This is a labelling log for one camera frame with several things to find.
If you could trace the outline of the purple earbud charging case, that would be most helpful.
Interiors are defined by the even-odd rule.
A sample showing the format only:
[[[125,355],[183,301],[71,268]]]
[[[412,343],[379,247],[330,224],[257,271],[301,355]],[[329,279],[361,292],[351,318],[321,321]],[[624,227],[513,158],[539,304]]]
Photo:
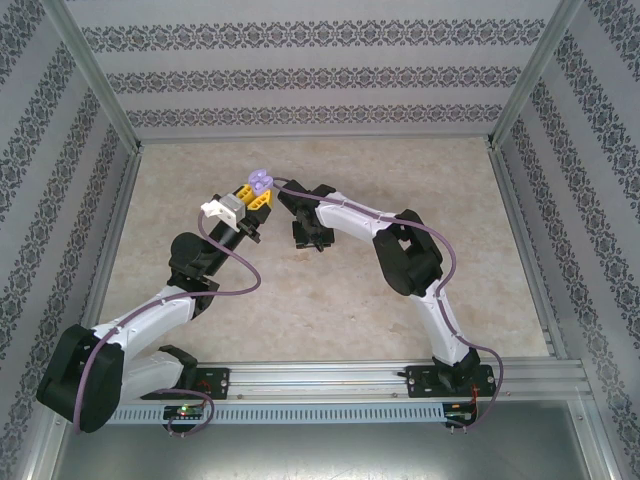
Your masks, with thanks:
[[[248,177],[248,184],[255,196],[264,194],[273,186],[274,179],[266,169],[254,170]]]

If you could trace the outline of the aluminium side rail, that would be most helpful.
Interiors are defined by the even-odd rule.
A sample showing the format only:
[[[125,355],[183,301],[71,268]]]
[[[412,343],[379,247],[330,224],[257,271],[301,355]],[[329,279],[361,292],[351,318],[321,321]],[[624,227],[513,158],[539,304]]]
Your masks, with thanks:
[[[503,157],[495,148],[488,149],[488,156],[545,338],[545,343],[547,344],[547,350],[551,356],[557,359],[568,360],[570,355],[565,348],[550,297],[544,287],[533,245],[526,228],[526,222],[519,207],[517,196],[510,181]]]
[[[123,170],[114,203],[110,211],[107,229],[104,232],[95,270],[92,273],[89,291],[81,308],[77,324],[90,328],[99,323],[109,280],[113,271],[118,246],[124,230],[129,205],[139,172],[144,146],[139,145],[128,159]]]

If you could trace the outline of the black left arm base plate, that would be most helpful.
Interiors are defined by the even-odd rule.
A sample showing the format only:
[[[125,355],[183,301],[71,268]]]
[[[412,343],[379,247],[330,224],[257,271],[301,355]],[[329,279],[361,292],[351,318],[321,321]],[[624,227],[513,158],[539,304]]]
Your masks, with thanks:
[[[230,386],[228,368],[198,367],[193,378],[187,383],[187,389],[206,394],[212,400],[226,400]]]

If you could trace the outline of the aluminium mounting rail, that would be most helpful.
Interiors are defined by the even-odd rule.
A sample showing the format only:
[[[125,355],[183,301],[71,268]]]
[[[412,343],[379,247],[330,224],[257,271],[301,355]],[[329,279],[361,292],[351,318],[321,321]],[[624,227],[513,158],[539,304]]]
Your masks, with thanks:
[[[497,363],[483,359],[481,364],[491,366],[497,375],[496,392],[492,396],[501,400],[572,399],[591,392],[586,372],[578,360],[533,357],[508,358]],[[204,363],[199,367],[230,370],[227,401],[329,402],[410,398],[403,372],[406,367],[415,365],[433,364],[415,360]],[[153,391],[170,387],[176,381],[169,375],[172,368],[171,365],[136,366],[118,383],[122,388],[121,403],[147,399]],[[478,395],[410,399],[454,402],[473,396]]]

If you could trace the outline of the aluminium frame post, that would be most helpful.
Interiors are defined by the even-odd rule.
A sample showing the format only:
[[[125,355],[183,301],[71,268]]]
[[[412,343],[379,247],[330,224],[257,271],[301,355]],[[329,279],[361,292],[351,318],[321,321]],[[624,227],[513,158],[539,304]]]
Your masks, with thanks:
[[[487,146],[490,151],[496,151],[505,141],[582,2],[583,0],[559,0],[495,127],[487,137]]]
[[[130,152],[137,152],[141,141],[65,1],[40,0],[40,2],[119,138]]]

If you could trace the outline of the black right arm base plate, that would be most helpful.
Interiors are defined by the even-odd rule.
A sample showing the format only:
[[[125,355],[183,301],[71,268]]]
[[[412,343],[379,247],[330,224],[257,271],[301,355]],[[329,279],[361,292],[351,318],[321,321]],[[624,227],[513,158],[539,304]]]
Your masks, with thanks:
[[[403,372],[410,398],[491,397],[496,392],[497,375],[489,365],[456,370],[439,365],[408,366]]]

